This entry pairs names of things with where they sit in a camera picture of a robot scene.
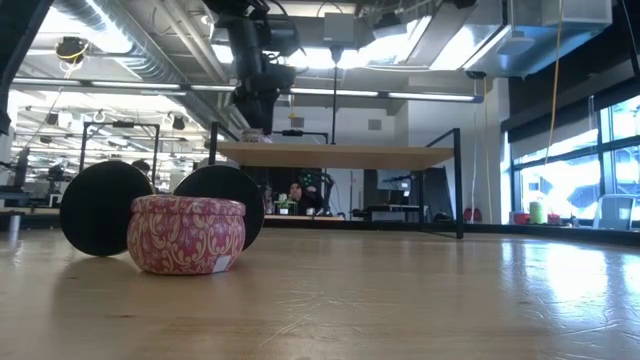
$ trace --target wooden floor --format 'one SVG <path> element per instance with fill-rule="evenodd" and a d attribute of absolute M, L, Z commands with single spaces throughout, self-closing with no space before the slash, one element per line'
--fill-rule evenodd
<path fill-rule="evenodd" d="M 265 229 L 226 274 L 159 277 L 58 231 L 0 241 L 0 359 L 639 359 L 640 253 Z"/>

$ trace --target chair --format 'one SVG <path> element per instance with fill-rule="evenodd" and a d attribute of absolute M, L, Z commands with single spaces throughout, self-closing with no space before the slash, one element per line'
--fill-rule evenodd
<path fill-rule="evenodd" d="M 630 231 L 637 200 L 636 195 L 603 195 L 598 200 L 593 228 Z"/>

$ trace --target black wheel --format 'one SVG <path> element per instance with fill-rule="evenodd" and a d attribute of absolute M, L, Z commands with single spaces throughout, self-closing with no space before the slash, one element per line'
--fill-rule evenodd
<path fill-rule="evenodd" d="M 107 161 L 90 166 L 73 179 L 62 197 L 62 232 L 83 253 L 120 254 L 127 250 L 131 203 L 153 193 L 147 177 L 129 164 Z"/>
<path fill-rule="evenodd" d="M 202 167 L 187 176 L 173 192 L 176 196 L 227 199 L 245 205 L 246 250 L 260 233 L 264 222 L 264 200 L 258 185 L 242 171 L 224 165 Z"/>

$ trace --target white label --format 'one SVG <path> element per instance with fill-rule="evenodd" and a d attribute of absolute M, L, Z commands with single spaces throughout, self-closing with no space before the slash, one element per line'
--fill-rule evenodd
<path fill-rule="evenodd" d="M 221 272 L 227 270 L 227 266 L 229 266 L 229 262 L 231 261 L 231 256 L 225 255 L 220 256 L 218 260 L 216 260 L 216 265 L 213 267 L 213 272 Z"/>

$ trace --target green object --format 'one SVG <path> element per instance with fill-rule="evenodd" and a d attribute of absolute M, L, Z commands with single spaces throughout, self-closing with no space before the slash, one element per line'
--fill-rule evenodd
<path fill-rule="evenodd" d="M 532 224 L 545 224 L 547 222 L 547 211 L 541 201 L 532 201 L 529 204 L 529 213 Z"/>

